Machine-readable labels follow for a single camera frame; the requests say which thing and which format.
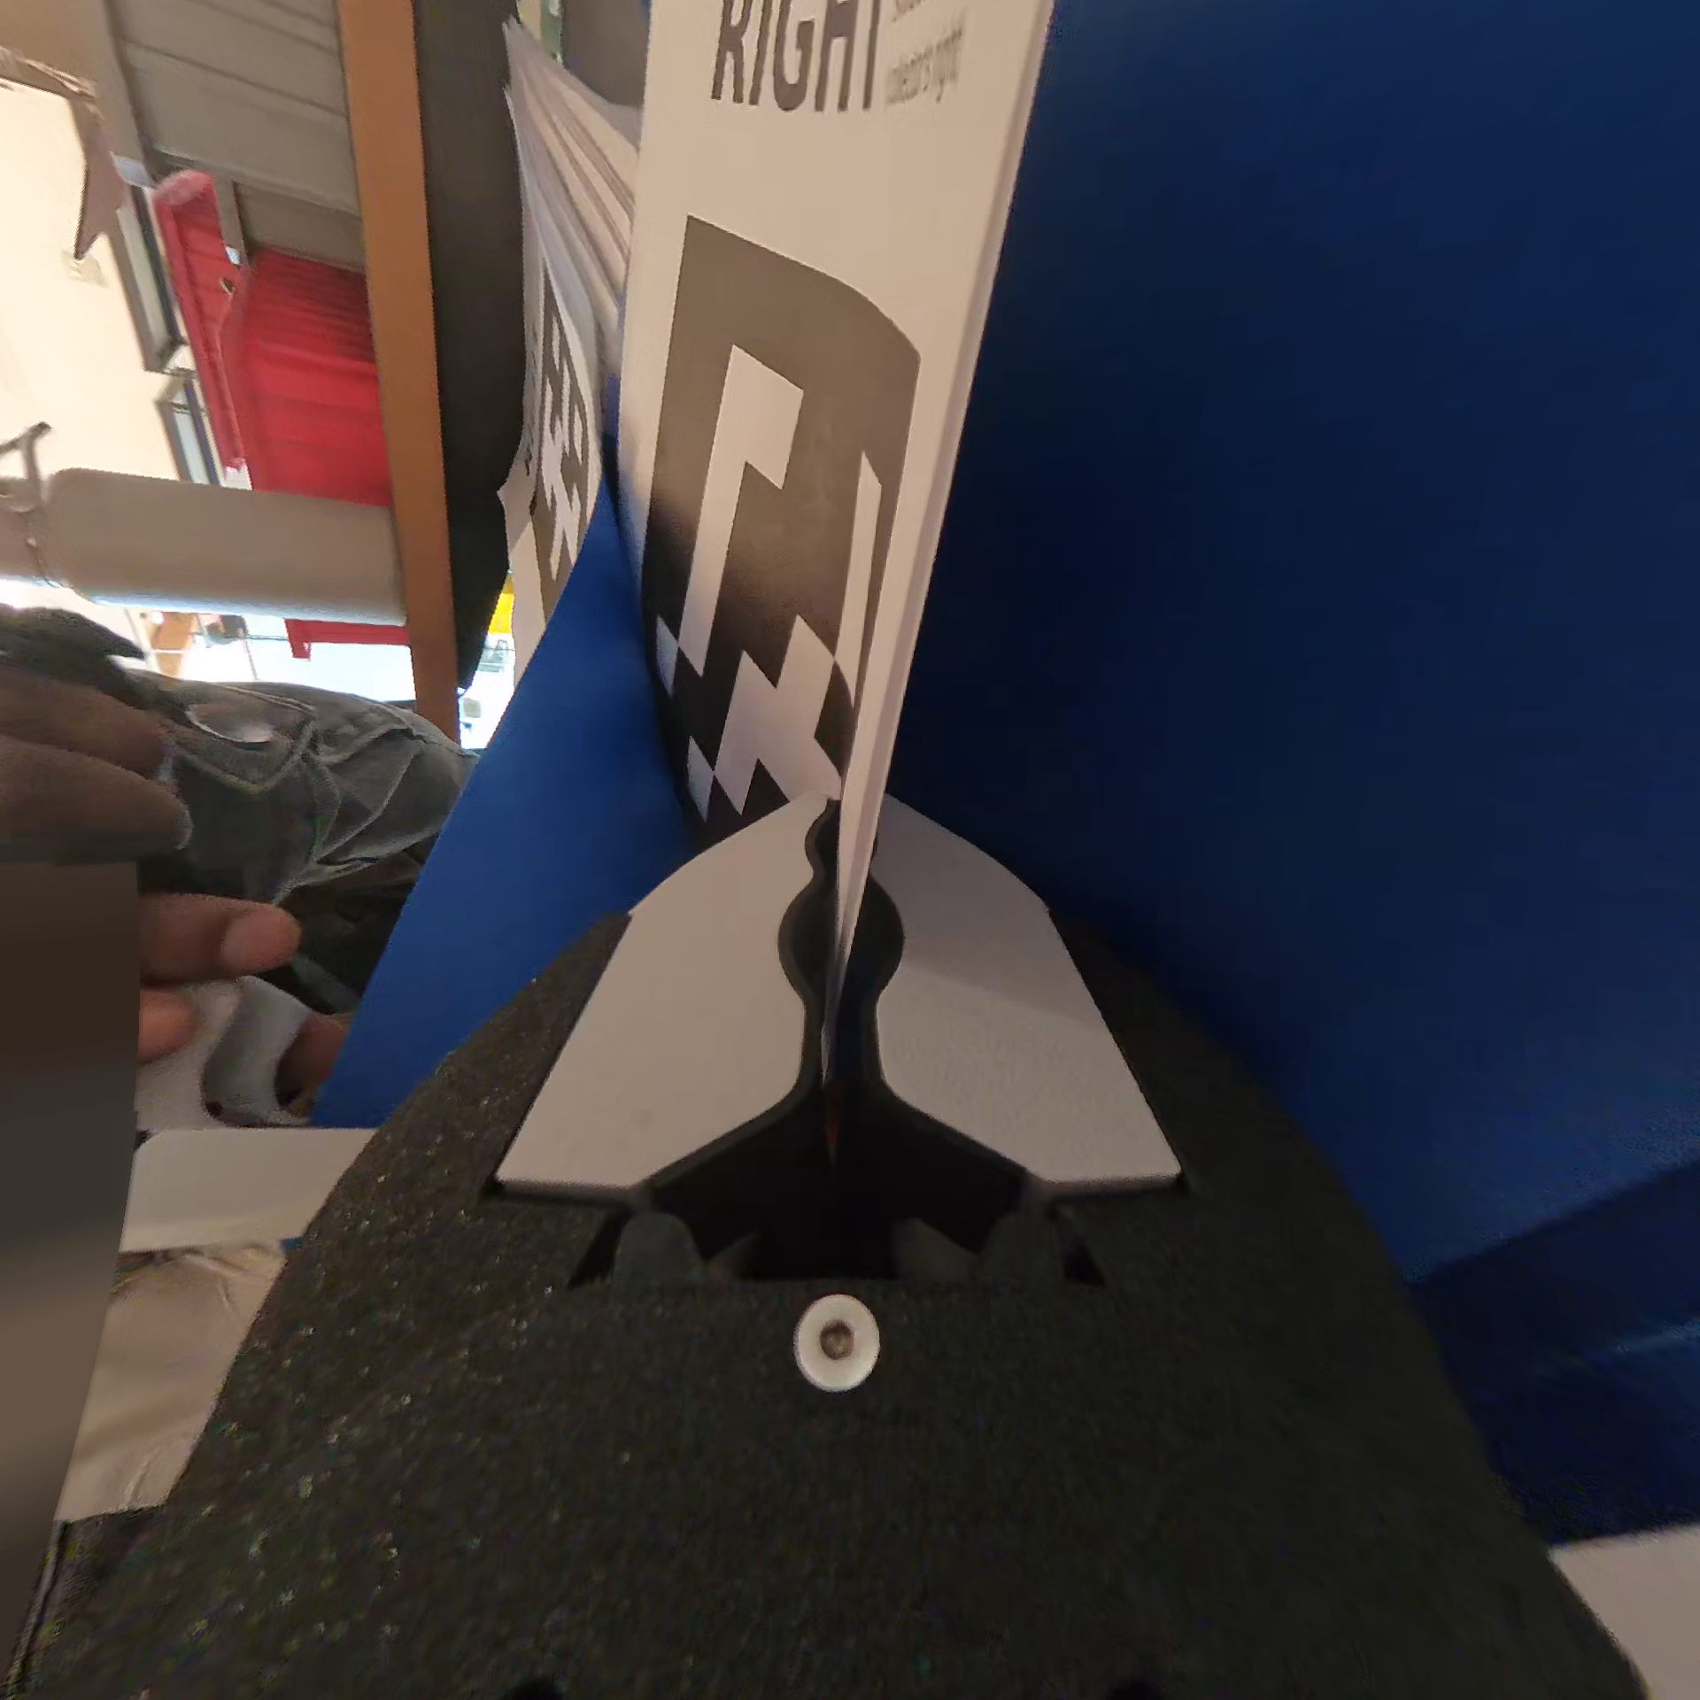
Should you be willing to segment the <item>grey tube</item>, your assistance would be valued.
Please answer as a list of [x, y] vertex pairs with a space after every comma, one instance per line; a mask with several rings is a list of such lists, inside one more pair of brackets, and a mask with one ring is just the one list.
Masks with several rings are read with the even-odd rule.
[[2, 571], [140, 609], [406, 619], [388, 511], [134, 473], [3, 480]]

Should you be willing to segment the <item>person's left hand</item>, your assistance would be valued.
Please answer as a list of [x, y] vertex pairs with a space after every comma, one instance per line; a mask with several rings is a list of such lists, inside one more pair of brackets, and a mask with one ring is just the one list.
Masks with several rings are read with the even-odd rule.
[[[163, 735], [90, 687], [2, 669], [3, 858], [137, 862], [179, 848], [188, 815], [157, 777]], [[302, 941], [280, 907], [204, 894], [140, 900], [137, 1060], [181, 1051], [197, 1019], [186, 986], [284, 968]]]

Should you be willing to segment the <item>bold-heading marker paper sheet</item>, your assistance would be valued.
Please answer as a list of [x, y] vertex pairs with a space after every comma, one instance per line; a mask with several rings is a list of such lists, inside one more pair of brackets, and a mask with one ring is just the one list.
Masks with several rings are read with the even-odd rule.
[[836, 1013], [1051, 5], [652, 5], [616, 468], [668, 754], [836, 803]]

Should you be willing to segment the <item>black desk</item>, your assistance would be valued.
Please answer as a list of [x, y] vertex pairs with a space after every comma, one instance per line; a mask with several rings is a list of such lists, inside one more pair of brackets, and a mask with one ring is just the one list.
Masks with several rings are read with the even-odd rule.
[[414, 708], [450, 736], [507, 572], [523, 419], [514, 16], [336, 6]]

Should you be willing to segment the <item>red cabinet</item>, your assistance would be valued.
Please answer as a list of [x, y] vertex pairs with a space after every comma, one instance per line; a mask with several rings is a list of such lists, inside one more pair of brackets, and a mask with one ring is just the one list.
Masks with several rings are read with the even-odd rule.
[[[212, 177], [178, 172], [154, 212], [214, 454], [253, 495], [393, 513], [368, 290], [359, 273], [249, 247], [235, 259]], [[405, 646], [406, 626], [329, 624], [332, 643]]]

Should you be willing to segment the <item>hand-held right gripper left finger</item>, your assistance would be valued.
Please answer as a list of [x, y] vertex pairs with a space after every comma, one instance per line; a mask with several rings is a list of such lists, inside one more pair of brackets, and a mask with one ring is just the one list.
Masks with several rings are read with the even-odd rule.
[[811, 1156], [838, 807], [808, 793], [627, 916], [496, 1168], [528, 1198], [777, 1207]]

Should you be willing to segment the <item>stack of paper sheets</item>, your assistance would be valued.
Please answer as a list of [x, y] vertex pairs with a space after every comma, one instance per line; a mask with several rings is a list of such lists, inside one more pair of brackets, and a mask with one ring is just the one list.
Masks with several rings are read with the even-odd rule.
[[522, 215], [519, 443], [502, 487], [515, 677], [582, 552], [613, 460], [645, 19], [522, 5], [504, 25]]

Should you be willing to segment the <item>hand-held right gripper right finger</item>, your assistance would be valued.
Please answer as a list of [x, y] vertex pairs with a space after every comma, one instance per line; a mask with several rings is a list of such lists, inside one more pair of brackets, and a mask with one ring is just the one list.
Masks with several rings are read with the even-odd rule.
[[865, 894], [896, 915], [868, 994], [869, 1083], [1038, 1198], [1125, 1197], [1182, 1165], [1049, 909], [985, 850], [886, 797]]

